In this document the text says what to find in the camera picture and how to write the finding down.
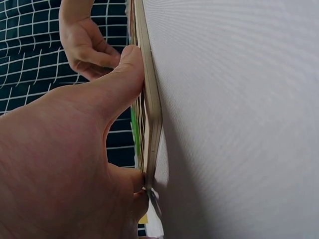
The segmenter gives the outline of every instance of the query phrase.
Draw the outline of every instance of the finger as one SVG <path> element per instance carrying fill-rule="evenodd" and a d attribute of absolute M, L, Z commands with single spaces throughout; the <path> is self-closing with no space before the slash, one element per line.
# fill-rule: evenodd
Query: finger
<path fill-rule="evenodd" d="M 135 168 L 122 168 L 122 172 L 130 178 L 135 193 L 142 190 L 145 185 L 145 178 L 140 170 Z"/>
<path fill-rule="evenodd" d="M 108 164 L 109 170 L 116 172 L 121 178 L 128 179 L 133 185 L 134 193 L 142 190 L 145 184 L 145 178 L 141 171 L 135 168 L 120 168 L 113 164 Z"/>
<path fill-rule="evenodd" d="M 144 84 L 144 65 L 141 50 L 127 46 L 120 64 L 110 74 L 83 84 L 86 104 L 94 108 L 95 119 L 109 124 L 126 110 L 141 93 Z"/>
<path fill-rule="evenodd" d="M 114 49 L 110 44 L 107 43 L 96 24 L 94 29 L 92 29 L 92 32 L 90 32 L 90 37 L 92 39 L 93 48 L 99 52 L 104 52 L 108 55 L 113 56 L 116 59 L 116 65 L 114 67 L 117 67 L 121 55 L 116 49 Z"/>
<path fill-rule="evenodd" d="M 147 193 L 142 190 L 134 194 L 133 199 L 133 215 L 135 220 L 138 222 L 149 209 L 149 197 Z"/>
<path fill-rule="evenodd" d="M 115 56 L 120 61 L 120 58 L 121 58 L 120 53 L 115 48 L 113 48 L 110 44 L 106 43 L 106 48 L 104 52 L 111 56 Z"/>
<path fill-rule="evenodd" d="M 91 47 L 77 49 L 76 57 L 83 61 L 92 63 L 101 67 L 117 67 L 119 59 L 104 52 L 98 52 Z"/>

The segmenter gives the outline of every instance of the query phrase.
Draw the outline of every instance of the wall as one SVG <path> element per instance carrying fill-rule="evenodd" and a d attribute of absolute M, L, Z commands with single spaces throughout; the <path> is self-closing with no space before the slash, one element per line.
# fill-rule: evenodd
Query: wall
<path fill-rule="evenodd" d="M 144 3 L 166 238 L 319 238 L 319 1 Z"/>

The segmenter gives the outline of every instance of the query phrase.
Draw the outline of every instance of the white grid lines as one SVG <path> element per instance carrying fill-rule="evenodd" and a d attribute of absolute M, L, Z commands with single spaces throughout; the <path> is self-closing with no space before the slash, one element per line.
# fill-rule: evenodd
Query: white grid lines
<path fill-rule="evenodd" d="M 4 2 L 3 4 L 4 4 L 4 13 L 5 13 L 5 28 L 7 28 L 7 27 L 8 27 L 8 15 L 7 15 L 7 13 L 6 13 L 5 2 Z M 7 30 L 5 30 L 4 40 L 6 40 L 6 33 L 7 33 Z"/>
<path fill-rule="evenodd" d="M 37 1 L 36 3 L 38 4 L 38 3 L 46 2 L 46 1 L 50 1 L 50 0 Z M 33 0 L 32 0 L 31 3 L 23 4 L 23 5 L 20 5 L 19 7 L 33 5 L 33 4 L 34 3 L 33 3 Z M 125 3 L 121 3 L 121 2 L 110 2 L 109 4 L 110 5 L 125 5 Z M 105 5 L 105 3 L 95 3 L 94 5 Z M 15 7 L 10 8 L 10 10 L 17 9 L 17 8 L 18 8 L 18 6 L 15 6 Z"/>
<path fill-rule="evenodd" d="M 51 54 L 54 54 L 54 53 L 57 53 L 58 51 L 56 50 L 56 51 L 52 51 L 52 52 L 48 52 L 48 53 L 43 53 L 42 54 L 42 56 L 45 56 L 45 55 L 51 55 Z M 34 56 L 29 56 L 29 57 L 25 57 L 24 58 L 24 60 L 29 60 L 29 59 L 32 59 L 32 58 L 37 58 L 38 57 L 38 55 L 34 55 Z M 8 63 L 14 63 L 14 62 L 19 62 L 19 61 L 21 61 L 22 59 L 17 59 L 17 60 L 13 60 L 13 61 L 8 61 L 8 62 L 5 62 L 5 63 L 1 63 L 0 64 L 0 66 L 4 66 L 4 65 L 6 65 L 6 64 L 8 64 Z"/>
<path fill-rule="evenodd" d="M 59 56 L 60 56 L 60 49 L 61 49 L 61 47 L 59 47 L 59 49 L 58 49 L 58 56 L 57 56 L 57 60 L 56 60 L 56 62 L 57 62 L 57 64 L 56 64 L 56 72 L 55 72 L 55 79 L 54 79 L 54 82 L 53 83 L 55 83 L 56 82 L 56 78 L 57 78 L 57 76 L 58 76 L 58 72 L 59 72 Z"/>
<path fill-rule="evenodd" d="M 4 79 L 4 82 L 3 82 L 2 86 L 0 87 L 0 89 L 5 85 L 5 82 L 6 82 L 7 78 L 8 78 L 9 67 L 10 67 L 10 57 L 11 57 L 11 56 L 9 56 L 9 63 L 8 63 L 8 68 L 7 68 L 7 70 L 6 70 L 6 74 L 5 74 L 5 75 L 2 75 L 2 76 L 5 76 L 5 79 Z"/>
<path fill-rule="evenodd" d="M 78 75 L 76 76 L 76 81 L 73 83 L 74 85 L 76 85 L 78 83 L 79 78 L 80 78 L 80 73 L 78 73 Z"/>
<path fill-rule="evenodd" d="M 68 64 L 67 62 L 59 63 L 59 65 L 67 65 L 67 64 Z M 25 70 L 23 70 L 23 72 L 33 71 L 33 70 L 37 70 L 37 69 L 44 69 L 44 68 L 51 67 L 51 66 L 56 66 L 56 64 L 51 64 L 51 65 L 46 65 L 46 66 L 40 66 L 40 67 L 25 69 Z M 18 73 L 18 72 L 10 72 L 10 73 L 4 74 L 4 75 L 0 75 L 0 77 L 10 76 L 10 75 L 14 75 L 16 73 Z"/>
<path fill-rule="evenodd" d="M 20 77 L 19 77 L 18 83 L 17 83 L 15 86 L 17 86 L 17 85 L 20 83 L 21 78 L 22 78 L 23 65 L 24 65 L 24 56 L 25 56 L 25 53 L 23 54 L 23 59 L 22 59 L 22 66 L 21 66 Z"/>
<path fill-rule="evenodd" d="M 108 0 L 108 2 L 106 3 L 106 13 L 105 13 L 105 16 L 106 16 L 106 18 L 105 18 L 105 37 L 106 38 L 108 38 L 108 27 L 107 27 L 107 25 L 108 25 L 108 14 L 109 14 L 109 5 L 110 5 L 110 0 Z"/>
<path fill-rule="evenodd" d="M 29 85 L 29 87 L 28 87 L 28 92 L 27 92 L 26 95 L 25 95 L 24 105 L 26 105 L 26 102 L 27 102 L 27 100 L 28 100 L 29 92 L 30 92 L 30 85 Z"/>
<path fill-rule="evenodd" d="M 38 71 L 36 72 L 36 77 L 35 77 L 35 80 L 34 80 L 34 82 L 33 82 L 33 85 L 35 85 L 36 80 L 38 79 L 38 76 L 39 76 L 41 53 L 42 53 L 42 49 L 40 50 L 39 59 L 38 59 Z"/>
<path fill-rule="evenodd" d="M 6 103 L 6 107 L 5 107 L 5 110 L 4 110 L 4 113 L 3 113 L 4 115 L 7 113 L 7 110 L 8 110 L 8 105 L 9 105 L 11 93 L 12 93 L 12 88 L 10 88 L 9 98 L 7 99 L 8 101 Z"/>

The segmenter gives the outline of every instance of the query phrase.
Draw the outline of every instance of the fingernail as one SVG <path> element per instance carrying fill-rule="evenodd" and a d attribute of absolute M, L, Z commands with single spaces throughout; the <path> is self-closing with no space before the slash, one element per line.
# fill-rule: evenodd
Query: fingernail
<path fill-rule="evenodd" d="M 123 57 L 126 57 L 126 56 L 130 55 L 130 53 L 133 51 L 133 49 L 134 49 L 134 46 L 127 46 L 127 47 L 125 47 L 124 50 L 123 50 L 123 52 L 122 52 L 121 59 L 122 59 Z"/>

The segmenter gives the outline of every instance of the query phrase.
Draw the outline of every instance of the white wall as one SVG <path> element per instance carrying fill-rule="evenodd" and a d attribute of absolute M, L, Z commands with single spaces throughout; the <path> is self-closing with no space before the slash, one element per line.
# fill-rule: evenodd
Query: white wall
<path fill-rule="evenodd" d="M 319 1 L 144 2 L 166 238 L 319 238 Z"/>

